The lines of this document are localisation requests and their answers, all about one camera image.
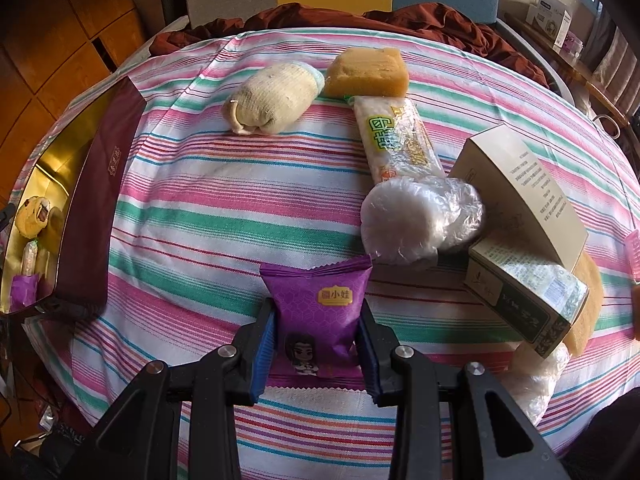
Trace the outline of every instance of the purple wrapper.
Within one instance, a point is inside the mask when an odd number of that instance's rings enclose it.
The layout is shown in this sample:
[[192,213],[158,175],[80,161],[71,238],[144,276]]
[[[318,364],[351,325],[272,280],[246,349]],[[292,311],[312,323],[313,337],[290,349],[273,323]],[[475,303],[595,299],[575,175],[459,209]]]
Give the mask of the purple wrapper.
[[11,282],[10,291],[10,312],[16,312],[36,302],[36,292],[38,289],[38,274],[14,276]]
[[309,270],[260,266],[278,309],[272,377],[306,379],[300,386],[361,377],[353,339],[370,273],[368,255]]

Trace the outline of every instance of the qr code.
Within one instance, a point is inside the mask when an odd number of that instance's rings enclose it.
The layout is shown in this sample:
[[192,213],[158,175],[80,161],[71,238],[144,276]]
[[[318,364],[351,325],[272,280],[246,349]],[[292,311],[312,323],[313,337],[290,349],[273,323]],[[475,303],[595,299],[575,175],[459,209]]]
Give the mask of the qr code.
[[561,280],[553,280],[546,288],[544,299],[553,306],[561,306],[566,301],[566,284]]

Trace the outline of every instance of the cream knitted fabric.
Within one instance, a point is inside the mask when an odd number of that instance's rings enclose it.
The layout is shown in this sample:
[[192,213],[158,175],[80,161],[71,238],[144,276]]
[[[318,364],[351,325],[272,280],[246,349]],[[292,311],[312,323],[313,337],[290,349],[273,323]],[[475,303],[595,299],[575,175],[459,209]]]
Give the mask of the cream knitted fabric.
[[280,63],[252,75],[225,102],[222,115],[235,134],[256,128],[276,135],[309,108],[324,88],[324,77],[311,65]]

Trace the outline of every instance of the metal screw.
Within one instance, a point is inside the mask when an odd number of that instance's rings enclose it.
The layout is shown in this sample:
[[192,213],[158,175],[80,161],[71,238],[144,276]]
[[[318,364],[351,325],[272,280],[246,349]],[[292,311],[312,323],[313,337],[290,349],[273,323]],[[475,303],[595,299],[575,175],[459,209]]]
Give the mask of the metal screw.
[[145,372],[148,374],[159,374],[164,369],[164,363],[162,361],[151,361],[145,366]]
[[466,371],[472,375],[482,375],[484,374],[484,366],[478,361],[471,361],[466,364]]
[[233,357],[236,355],[236,352],[238,352],[238,350],[233,345],[224,345],[218,348],[218,355],[220,357]]
[[414,355],[414,349],[407,345],[396,346],[394,350],[398,357],[402,357],[404,359],[408,359],[412,355]]

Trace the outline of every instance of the cartoon girl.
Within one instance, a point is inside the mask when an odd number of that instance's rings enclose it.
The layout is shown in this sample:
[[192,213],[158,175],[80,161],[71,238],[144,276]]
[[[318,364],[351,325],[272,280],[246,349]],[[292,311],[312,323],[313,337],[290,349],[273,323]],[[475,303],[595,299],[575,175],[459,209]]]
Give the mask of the cartoon girl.
[[298,375],[317,375],[316,342],[312,336],[299,332],[288,334],[284,351]]

